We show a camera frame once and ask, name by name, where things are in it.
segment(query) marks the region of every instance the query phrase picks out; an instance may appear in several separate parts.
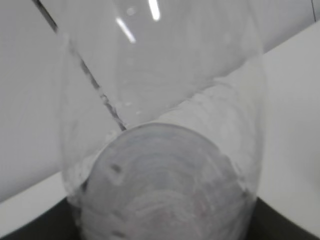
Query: white surface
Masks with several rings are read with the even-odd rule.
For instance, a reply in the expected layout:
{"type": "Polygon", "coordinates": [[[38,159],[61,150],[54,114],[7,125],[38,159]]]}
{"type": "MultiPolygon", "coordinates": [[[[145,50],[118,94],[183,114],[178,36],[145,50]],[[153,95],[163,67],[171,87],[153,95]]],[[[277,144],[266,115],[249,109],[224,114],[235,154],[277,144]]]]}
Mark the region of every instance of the white surface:
{"type": "MultiPolygon", "coordinates": [[[[319,40],[320,23],[317,23],[264,56],[269,81],[269,125],[259,189],[259,196],[264,201],[318,237],[319,40]]],[[[1,203],[0,236],[33,220],[63,198],[64,194],[57,174],[34,189],[1,203]]]]}
{"type": "Polygon", "coordinates": [[[314,23],[311,0],[250,0],[269,51],[314,23]]]}
{"type": "Polygon", "coordinates": [[[0,202],[58,171],[58,40],[31,0],[0,1],[0,202]]]}
{"type": "Polygon", "coordinates": [[[60,173],[0,204],[0,238],[31,222],[66,196],[60,173]]]}

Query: water droplet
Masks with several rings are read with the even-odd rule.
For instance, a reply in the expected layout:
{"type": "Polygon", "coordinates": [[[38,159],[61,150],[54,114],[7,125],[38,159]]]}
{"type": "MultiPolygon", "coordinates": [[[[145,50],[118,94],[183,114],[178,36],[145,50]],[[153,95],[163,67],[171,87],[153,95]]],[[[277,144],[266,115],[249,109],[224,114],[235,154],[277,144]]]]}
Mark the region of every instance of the water droplet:
{"type": "Polygon", "coordinates": [[[126,13],[129,15],[129,16],[132,16],[134,15],[135,13],[137,12],[136,8],[135,7],[129,7],[127,10],[126,10],[126,13]]]}

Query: white wall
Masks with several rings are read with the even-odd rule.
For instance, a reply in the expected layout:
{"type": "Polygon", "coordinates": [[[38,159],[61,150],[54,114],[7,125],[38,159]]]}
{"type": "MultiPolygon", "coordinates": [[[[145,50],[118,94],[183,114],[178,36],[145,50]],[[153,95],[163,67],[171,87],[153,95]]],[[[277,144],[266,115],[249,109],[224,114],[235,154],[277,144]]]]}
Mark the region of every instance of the white wall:
{"type": "Polygon", "coordinates": [[[55,34],[30,0],[0,1],[0,202],[57,171],[55,34]]]}
{"type": "MultiPolygon", "coordinates": [[[[251,0],[265,50],[314,21],[311,0],[251,0]]],[[[64,0],[42,0],[57,23],[64,0]]],[[[320,0],[314,0],[320,13],[320,0]]],[[[58,43],[31,0],[0,1],[0,202],[58,170],[58,43]]]]}

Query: clear glass vase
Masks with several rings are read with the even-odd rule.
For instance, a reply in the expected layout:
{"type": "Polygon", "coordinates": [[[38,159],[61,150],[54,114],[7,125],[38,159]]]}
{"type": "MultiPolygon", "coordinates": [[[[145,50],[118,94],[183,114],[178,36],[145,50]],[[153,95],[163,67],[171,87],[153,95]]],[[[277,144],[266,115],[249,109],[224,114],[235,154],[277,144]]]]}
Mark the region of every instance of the clear glass vase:
{"type": "Polygon", "coordinates": [[[86,240],[238,240],[264,136],[246,0],[68,0],[62,175],[86,240]]]}

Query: dark surface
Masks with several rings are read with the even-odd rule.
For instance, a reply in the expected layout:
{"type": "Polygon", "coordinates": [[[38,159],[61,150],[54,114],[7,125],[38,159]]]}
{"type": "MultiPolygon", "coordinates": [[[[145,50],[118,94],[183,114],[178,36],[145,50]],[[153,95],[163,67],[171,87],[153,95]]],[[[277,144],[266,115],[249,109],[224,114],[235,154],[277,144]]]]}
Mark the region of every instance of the dark surface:
{"type": "MultiPolygon", "coordinates": [[[[71,208],[64,199],[1,240],[80,240],[71,208]]],[[[246,240],[319,240],[258,199],[246,240]]]]}

